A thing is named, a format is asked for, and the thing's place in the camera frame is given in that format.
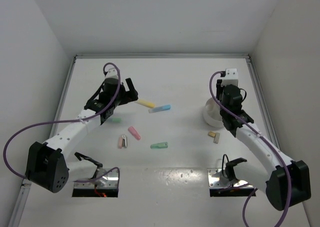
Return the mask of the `yellow highlighter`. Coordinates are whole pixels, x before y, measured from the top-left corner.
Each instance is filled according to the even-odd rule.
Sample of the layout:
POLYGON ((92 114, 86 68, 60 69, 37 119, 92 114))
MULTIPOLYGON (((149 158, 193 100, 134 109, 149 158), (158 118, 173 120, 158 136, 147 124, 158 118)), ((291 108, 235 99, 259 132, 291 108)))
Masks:
POLYGON ((144 107, 147 107, 147 108, 155 108, 156 105, 153 103, 153 102, 149 102, 149 101, 146 101, 146 100, 143 100, 143 99, 138 99, 135 101, 135 103, 139 104, 139 105, 142 105, 144 107))

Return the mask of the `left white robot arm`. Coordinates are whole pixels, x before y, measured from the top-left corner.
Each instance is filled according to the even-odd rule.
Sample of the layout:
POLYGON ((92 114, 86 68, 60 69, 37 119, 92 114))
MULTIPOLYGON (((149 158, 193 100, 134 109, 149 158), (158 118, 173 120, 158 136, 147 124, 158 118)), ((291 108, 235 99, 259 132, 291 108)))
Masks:
POLYGON ((125 81, 119 83, 116 76, 105 78, 74 122, 43 143, 31 145, 25 171, 29 181, 57 193, 68 181, 87 183, 102 177, 103 164, 93 158, 75 152, 77 161, 67 159, 90 132, 113 115, 116 107, 138 100, 132 80, 125 81))

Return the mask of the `blue highlighter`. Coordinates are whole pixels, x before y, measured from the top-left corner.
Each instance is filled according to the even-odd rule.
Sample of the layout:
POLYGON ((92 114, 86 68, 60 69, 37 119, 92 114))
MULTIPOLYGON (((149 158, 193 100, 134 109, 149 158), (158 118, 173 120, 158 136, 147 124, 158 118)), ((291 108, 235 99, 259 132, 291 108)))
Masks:
POLYGON ((170 104, 167 104, 167 105, 162 105, 162 106, 150 108, 150 109, 148 110, 148 112, 151 114, 151 113, 168 111, 168 110, 170 110, 170 109, 171 109, 171 105, 170 105, 170 104))

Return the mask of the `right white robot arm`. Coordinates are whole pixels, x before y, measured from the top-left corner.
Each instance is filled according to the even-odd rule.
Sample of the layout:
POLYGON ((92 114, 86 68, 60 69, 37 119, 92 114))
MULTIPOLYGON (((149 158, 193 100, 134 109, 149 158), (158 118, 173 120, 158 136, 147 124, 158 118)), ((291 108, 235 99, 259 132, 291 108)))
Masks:
POLYGON ((240 157, 226 163, 226 178, 244 180, 260 189, 278 211, 285 209, 287 201, 294 206, 310 199, 308 165, 288 157, 261 134, 254 120, 242 109, 243 96, 238 82, 225 84, 218 79, 216 98, 221 105, 220 115, 226 130, 242 142, 265 169, 255 172, 249 162, 240 157))

